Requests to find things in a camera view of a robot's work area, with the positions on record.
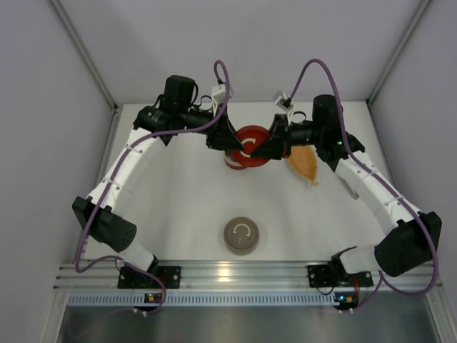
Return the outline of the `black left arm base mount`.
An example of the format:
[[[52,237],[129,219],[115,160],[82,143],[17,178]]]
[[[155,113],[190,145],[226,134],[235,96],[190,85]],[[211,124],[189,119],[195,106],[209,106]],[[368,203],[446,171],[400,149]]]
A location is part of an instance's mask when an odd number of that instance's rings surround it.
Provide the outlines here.
[[[167,289],[179,289],[181,283],[180,266],[159,266],[156,277]],[[144,273],[137,272],[129,267],[119,270],[118,289],[160,289],[158,282]]]

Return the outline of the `brown round lid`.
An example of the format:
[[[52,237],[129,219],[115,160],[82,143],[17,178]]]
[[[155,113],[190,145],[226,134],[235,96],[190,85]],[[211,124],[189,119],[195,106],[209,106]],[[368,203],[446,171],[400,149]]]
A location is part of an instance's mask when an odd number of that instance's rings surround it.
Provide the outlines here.
[[[233,218],[224,227],[225,245],[257,245],[259,236],[257,224],[247,217]]]

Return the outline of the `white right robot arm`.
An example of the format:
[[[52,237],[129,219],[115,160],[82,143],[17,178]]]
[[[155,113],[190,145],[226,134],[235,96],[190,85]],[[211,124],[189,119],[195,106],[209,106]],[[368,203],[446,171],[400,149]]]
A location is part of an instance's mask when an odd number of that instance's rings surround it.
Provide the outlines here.
[[[343,128],[342,107],[335,96],[315,97],[312,118],[299,123],[291,120],[295,109],[289,96],[277,93],[275,104],[285,112],[275,115],[270,137],[252,156],[281,159],[289,157],[296,146],[313,146],[319,159],[363,201],[383,230],[379,243],[332,256],[330,265],[339,277],[374,271],[398,277],[436,260],[440,217],[410,203],[377,170],[364,145]]]

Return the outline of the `red band metal container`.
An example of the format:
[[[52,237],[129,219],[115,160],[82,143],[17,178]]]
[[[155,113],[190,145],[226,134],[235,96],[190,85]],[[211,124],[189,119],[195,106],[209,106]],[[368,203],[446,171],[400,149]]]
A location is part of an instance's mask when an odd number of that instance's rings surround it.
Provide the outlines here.
[[[233,154],[230,151],[224,152],[224,162],[229,168],[234,170],[243,170],[246,168],[234,160]]]

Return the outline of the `red round lid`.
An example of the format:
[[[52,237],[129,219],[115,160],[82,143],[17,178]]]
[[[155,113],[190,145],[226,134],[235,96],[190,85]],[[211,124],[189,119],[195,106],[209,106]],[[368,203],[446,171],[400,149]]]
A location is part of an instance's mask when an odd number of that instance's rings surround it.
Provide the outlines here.
[[[255,168],[269,162],[267,158],[252,157],[251,154],[270,137],[270,133],[262,126],[249,125],[240,128],[236,137],[243,145],[243,150],[233,151],[233,160],[242,167]]]

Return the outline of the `metal tongs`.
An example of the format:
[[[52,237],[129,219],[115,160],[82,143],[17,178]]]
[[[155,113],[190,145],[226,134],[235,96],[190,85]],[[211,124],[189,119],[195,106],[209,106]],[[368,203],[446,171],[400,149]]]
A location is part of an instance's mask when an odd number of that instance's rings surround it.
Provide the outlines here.
[[[351,196],[352,199],[357,200],[359,198],[359,195],[354,191],[354,189],[351,187],[351,185],[343,178],[340,178],[342,184],[345,186],[347,192]]]

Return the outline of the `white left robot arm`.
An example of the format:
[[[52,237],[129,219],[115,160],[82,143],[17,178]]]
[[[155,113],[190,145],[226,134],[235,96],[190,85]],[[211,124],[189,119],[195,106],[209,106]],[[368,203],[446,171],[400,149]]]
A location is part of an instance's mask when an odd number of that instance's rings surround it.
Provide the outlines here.
[[[199,133],[219,151],[241,151],[243,144],[227,114],[230,87],[219,81],[211,90],[211,110],[192,101],[198,87],[193,79],[172,75],[154,105],[141,109],[128,139],[105,177],[72,209],[85,234],[114,251],[112,259],[133,269],[156,274],[158,259],[136,236],[135,224],[124,219],[131,195],[152,160],[180,134]]]

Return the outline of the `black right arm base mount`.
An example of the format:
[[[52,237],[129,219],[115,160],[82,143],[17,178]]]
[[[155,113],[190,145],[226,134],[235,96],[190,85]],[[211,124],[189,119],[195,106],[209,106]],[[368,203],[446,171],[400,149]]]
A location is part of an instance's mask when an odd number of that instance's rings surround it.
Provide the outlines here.
[[[325,287],[372,287],[373,278],[370,272],[347,274],[337,271],[328,264],[312,264],[307,267],[308,281],[312,288]]]

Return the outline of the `beige band metal container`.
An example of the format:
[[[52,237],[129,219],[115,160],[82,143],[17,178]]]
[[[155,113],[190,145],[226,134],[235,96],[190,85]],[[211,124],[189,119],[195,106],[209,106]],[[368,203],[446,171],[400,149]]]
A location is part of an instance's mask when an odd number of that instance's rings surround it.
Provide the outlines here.
[[[237,256],[244,256],[252,253],[256,248],[257,245],[231,245],[227,244],[226,248],[230,251],[230,253],[235,254]]]

